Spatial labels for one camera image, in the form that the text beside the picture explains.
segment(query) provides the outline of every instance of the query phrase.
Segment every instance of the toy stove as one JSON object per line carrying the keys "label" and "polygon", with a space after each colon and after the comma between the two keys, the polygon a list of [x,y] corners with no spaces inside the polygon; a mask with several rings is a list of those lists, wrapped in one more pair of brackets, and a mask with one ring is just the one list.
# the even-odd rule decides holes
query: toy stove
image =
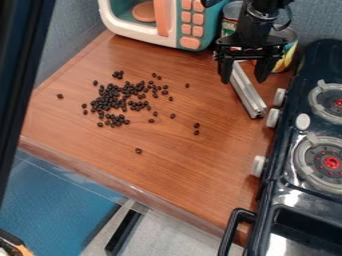
{"label": "toy stove", "polygon": [[342,255],[342,41],[309,45],[288,92],[278,91],[267,125],[276,128],[261,177],[257,213],[236,209],[219,255],[237,224],[252,232],[244,255]]}

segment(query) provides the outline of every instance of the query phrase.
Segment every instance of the orange handle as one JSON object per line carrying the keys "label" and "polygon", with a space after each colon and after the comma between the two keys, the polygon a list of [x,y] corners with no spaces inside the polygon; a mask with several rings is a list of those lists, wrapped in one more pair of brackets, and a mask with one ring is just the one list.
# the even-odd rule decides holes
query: orange handle
{"label": "orange handle", "polygon": [[156,17],[158,34],[160,36],[169,36],[170,12],[167,11],[170,6],[169,0],[154,0],[154,15]]}

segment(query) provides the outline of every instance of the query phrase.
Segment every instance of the blue mat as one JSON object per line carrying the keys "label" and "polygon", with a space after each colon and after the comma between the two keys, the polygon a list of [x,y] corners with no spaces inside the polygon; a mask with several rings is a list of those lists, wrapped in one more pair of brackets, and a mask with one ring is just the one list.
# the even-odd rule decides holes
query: blue mat
{"label": "blue mat", "polygon": [[22,239],[37,256],[80,255],[118,205],[56,176],[46,169],[50,164],[42,168],[30,159],[37,161],[15,161],[0,211],[0,228]]}

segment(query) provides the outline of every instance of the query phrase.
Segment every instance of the blue floor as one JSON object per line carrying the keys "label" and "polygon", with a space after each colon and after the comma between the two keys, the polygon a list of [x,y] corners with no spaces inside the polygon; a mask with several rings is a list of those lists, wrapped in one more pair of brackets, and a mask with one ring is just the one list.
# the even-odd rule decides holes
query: blue floor
{"label": "blue floor", "polygon": [[0,228],[36,256],[80,255],[123,197],[71,171],[18,151]]}

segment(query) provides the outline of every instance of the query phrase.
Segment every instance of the white button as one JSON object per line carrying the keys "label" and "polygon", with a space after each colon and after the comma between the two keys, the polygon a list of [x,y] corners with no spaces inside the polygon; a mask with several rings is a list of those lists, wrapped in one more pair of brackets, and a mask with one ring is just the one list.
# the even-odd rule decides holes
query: white button
{"label": "white button", "polygon": [[278,123],[279,115],[280,115],[279,109],[271,108],[270,113],[268,114],[268,117],[267,117],[267,122],[266,122],[267,127],[275,128]]}
{"label": "white button", "polygon": [[283,105],[285,99],[286,90],[282,88],[278,88],[276,94],[274,96],[273,105],[277,107],[281,107]]}
{"label": "white button", "polygon": [[251,174],[257,178],[261,177],[262,169],[264,168],[266,158],[264,156],[256,156],[254,158]]}
{"label": "white button", "polygon": [[308,129],[310,126],[310,123],[311,123],[311,119],[307,114],[302,113],[299,116],[297,116],[296,127],[299,130],[304,131]]}

